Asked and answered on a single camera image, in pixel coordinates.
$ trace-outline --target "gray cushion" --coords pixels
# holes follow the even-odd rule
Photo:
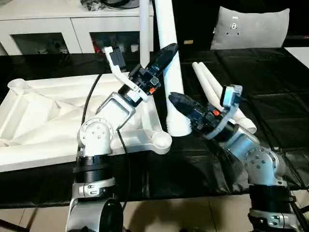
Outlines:
[[[211,49],[281,47],[290,9],[274,13],[240,13],[220,7]]]

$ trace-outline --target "white pipe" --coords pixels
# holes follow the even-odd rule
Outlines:
[[[174,13],[171,0],[155,0],[156,18],[160,47],[177,43]],[[168,116],[166,124],[171,136],[185,136],[191,133],[190,120],[176,110],[169,101],[170,92],[183,93],[183,80],[180,69],[179,53],[177,53],[164,70],[164,86]]]
[[[199,65],[202,68],[204,76],[208,79],[208,82],[210,83],[212,89],[216,93],[217,97],[220,99],[223,90],[222,86],[217,81],[217,79],[212,75],[212,73],[209,71],[209,69],[205,66],[203,62],[200,62]],[[249,118],[247,118],[240,109],[236,111],[235,115],[233,116],[233,119],[243,128],[247,129],[249,132],[253,134],[256,132],[255,124]]]
[[[149,0],[140,0],[140,64],[146,67],[149,53]]]
[[[220,105],[220,98],[223,88],[220,83],[207,69],[204,63],[201,62],[197,64],[194,62],[192,66],[197,74],[197,77],[202,85],[208,101],[219,110],[222,110],[223,107]],[[243,128],[247,129],[249,132],[256,132],[255,124],[249,118],[247,118],[240,109],[238,109],[233,116],[233,120]]]
[[[205,78],[204,73],[199,64],[194,62],[192,64],[192,67],[197,75],[197,78],[204,90],[204,93],[209,103],[212,104],[214,107],[216,107],[218,110],[223,111],[223,107],[220,105],[220,99],[216,95],[215,91],[212,89],[208,79]]]

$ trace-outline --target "floor tile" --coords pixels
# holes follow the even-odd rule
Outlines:
[[[217,232],[248,232],[252,224],[248,220],[250,196],[210,197],[211,211]]]
[[[36,211],[30,232],[64,232],[69,207],[39,208]],[[26,209],[20,225],[26,227],[35,209]]]
[[[207,198],[128,203],[124,225],[132,232],[215,232]]]
[[[306,190],[298,190],[293,192],[299,204],[298,207],[305,207],[309,205],[309,192],[307,192]],[[305,213],[305,216],[309,220],[309,212]]]
[[[20,219],[25,209],[2,209],[0,210],[0,219],[19,225]],[[8,230],[0,227],[0,232],[6,232]]]

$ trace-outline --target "black tabletop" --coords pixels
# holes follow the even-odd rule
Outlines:
[[[128,68],[139,60],[126,55]],[[291,189],[309,186],[309,70],[284,49],[244,49],[181,53],[184,91],[206,102],[192,62],[204,62],[222,85],[244,87],[241,110],[257,126],[255,134],[265,145],[279,149],[287,162],[285,178]],[[110,73],[104,55],[37,55],[0,57],[0,99],[7,83],[73,75]],[[164,88],[154,96],[166,131]],[[169,153],[152,151],[130,154],[129,200],[186,198],[242,194],[248,191],[248,175],[242,164],[216,143],[193,132],[174,137]],[[127,189],[124,155],[111,157],[117,195]],[[74,163],[0,174],[0,208],[68,205]]]

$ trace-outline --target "cabinet door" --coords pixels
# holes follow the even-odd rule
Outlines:
[[[154,21],[149,17],[149,46],[153,51]],[[139,50],[140,18],[130,17],[93,17],[72,18],[83,53],[94,53],[104,46],[119,46],[123,52]]]
[[[9,55],[81,53],[69,18],[4,20],[0,31]]]

